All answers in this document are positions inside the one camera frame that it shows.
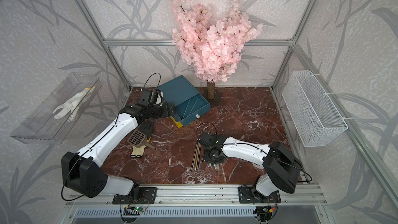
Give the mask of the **teal yellow drawer box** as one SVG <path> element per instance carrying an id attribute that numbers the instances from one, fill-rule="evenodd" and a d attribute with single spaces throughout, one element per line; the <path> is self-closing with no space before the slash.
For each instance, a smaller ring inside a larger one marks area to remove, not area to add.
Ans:
<path id="1" fill-rule="evenodd" d="M 197 94 L 201 94 L 184 76 L 176 77 L 159 86 L 167 102 L 179 104 Z"/>

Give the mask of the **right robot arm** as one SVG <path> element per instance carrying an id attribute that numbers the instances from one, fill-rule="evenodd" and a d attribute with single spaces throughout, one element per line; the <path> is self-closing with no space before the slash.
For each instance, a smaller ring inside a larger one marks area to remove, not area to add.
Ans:
<path id="1" fill-rule="evenodd" d="M 254 144 L 208 132 L 200 135 L 198 143 L 204 146 L 208 163 L 223 163 L 228 158 L 237 158 L 261 166 L 265 174 L 254 184 L 254 193 L 268 197 L 278 190 L 288 194 L 295 192 L 303 167 L 283 143 Z"/>

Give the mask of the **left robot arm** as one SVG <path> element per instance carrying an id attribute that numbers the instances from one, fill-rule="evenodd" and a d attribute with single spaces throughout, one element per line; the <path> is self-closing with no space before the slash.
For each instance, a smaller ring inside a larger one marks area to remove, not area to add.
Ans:
<path id="1" fill-rule="evenodd" d="M 108 175 L 101 167 L 129 133 L 137 131 L 149 138 L 153 130 L 153 120 L 171 117 L 175 112 L 174 104 L 168 102 L 146 107 L 126 105 L 117 118 L 93 141 L 78 152 L 67 152 L 62 157 L 62 187 L 88 198 L 101 194 L 135 197 L 135 183 L 131 179 Z"/>

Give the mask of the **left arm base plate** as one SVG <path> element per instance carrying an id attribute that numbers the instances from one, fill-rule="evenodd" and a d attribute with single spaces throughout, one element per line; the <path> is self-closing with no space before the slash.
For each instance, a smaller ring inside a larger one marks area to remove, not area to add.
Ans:
<path id="1" fill-rule="evenodd" d="M 157 187 L 140 187 L 133 188 L 132 191 L 126 195 L 115 195 L 112 204 L 128 205 L 128 204 L 154 204 L 157 196 Z"/>

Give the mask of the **teal top drawer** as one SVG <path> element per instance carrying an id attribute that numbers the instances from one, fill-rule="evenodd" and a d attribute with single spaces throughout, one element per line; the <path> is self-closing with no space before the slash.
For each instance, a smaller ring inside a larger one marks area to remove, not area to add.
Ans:
<path id="1" fill-rule="evenodd" d="M 191 122 L 201 118 L 210 110 L 210 103 L 197 94 L 179 104 L 175 104 L 176 114 L 173 120 L 178 128 L 185 127 Z"/>

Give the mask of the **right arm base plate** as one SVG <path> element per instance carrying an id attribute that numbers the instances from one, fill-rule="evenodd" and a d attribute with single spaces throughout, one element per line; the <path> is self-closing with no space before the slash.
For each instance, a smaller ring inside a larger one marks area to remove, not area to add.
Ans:
<path id="1" fill-rule="evenodd" d="M 266 203 L 266 204 L 279 204 L 281 203 L 281 198 L 279 191 L 271 193 L 269 196 L 264 196 L 256 191 L 252 186 L 242 185 L 238 187 L 239 202 L 241 204 L 249 203 Z"/>

